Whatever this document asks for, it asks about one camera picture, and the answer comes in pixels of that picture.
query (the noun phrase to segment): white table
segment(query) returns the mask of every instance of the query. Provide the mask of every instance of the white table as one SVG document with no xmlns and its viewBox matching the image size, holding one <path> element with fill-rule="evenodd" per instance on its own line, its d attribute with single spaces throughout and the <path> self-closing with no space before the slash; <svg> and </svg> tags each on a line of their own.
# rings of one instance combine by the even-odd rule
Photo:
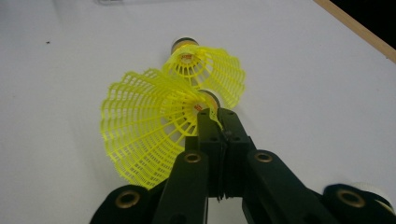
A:
<svg viewBox="0 0 396 224">
<path fill-rule="evenodd" d="M 0 223 L 88 223 L 127 183 L 99 134 L 107 87 L 161 67 L 172 41 L 225 48 L 247 72 L 234 109 L 307 187 L 368 182 L 396 202 L 396 66 L 313 1 L 103 6 L 0 2 Z M 211 200 L 208 223 L 246 223 Z"/>
</svg>

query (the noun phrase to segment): plastic shuttlecock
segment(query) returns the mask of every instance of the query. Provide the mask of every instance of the plastic shuttlecock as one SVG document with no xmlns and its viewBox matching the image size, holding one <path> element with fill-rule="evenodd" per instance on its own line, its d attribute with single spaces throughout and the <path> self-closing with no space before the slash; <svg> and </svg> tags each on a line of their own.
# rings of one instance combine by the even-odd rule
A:
<svg viewBox="0 0 396 224">
<path fill-rule="evenodd" d="M 235 107 L 245 89 L 245 71 L 236 57 L 224 49 L 199 46 L 189 37 L 175 42 L 163 72 L 183 77 L 195 89 L 213 91 L 224 108 Z"/>
<path fill-rule="evenodd" d="M 219 123 L 216 97 L 183 78 L 149 69 L 125 74 L 110 86 L 102 105 L 106 153 L 131 184 L 151 189 L 163 182 L 186 136 L 197 134 L 197 113 L 210 108 Z"/>
</svg>

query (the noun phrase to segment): yellow shuttlecock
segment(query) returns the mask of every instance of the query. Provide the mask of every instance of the yellow shuttlecock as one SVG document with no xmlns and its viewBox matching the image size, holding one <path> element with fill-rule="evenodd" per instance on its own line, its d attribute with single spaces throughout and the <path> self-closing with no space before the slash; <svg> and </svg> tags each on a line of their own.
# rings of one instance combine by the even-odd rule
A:
<svg viewBox="0 0 396 224">
<path fill-rule="evenodd" d="M 213 91 L 224 108 L 235 107 L 245 90 L 245 71 L 236 57 L 224 49 L 199 46 L 189 37 L 174 43 L 163 72 L 183 77 L 195 89 Z"/>
<path fill-rule="evenodd" d="M 102 104 L 106 154 L 132 185 L 151 189 L 170 174 L 186 136 L 197 134 L 197 113 L 210 108 L 219 124 L 216 97 L 180 77 L 149 69 L 125 74 Z"/>
</svg>

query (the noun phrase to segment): dark background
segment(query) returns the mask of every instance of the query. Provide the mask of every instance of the dark background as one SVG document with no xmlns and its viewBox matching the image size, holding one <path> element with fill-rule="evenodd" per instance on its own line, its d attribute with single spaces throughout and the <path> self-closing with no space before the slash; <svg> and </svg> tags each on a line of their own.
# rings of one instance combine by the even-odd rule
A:
<svg viewBox="0 0 396 224">
<path fill-rule="evenodd" d="M 331 0 L 396 49 L 396 0 Z"/>
</svg>

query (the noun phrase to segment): wooden edge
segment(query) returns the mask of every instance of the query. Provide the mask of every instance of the wooden edge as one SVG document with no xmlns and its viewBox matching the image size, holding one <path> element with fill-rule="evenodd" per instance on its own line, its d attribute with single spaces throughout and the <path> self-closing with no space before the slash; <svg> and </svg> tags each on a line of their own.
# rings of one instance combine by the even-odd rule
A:
<svg viewBox="0 0 396 224">
<path fill-rule="evenodd" d="M 346 27 L 351 29 L 355 34 L 364 39 L 367 43 L 375 47 L 381 53 L 383 53 L 388 59 L 396 63 L 396 49 L 391 47 L 381 38 L 376 36 L 366 27 L 361 25 L 358 21 L 349 16 L 345 11 L 339 8 L 336 4 L 330 0 L 314 0 L 318 5 L 326 9 L 332 14 L 337 20 L 342 22 Z"/>
</svg>

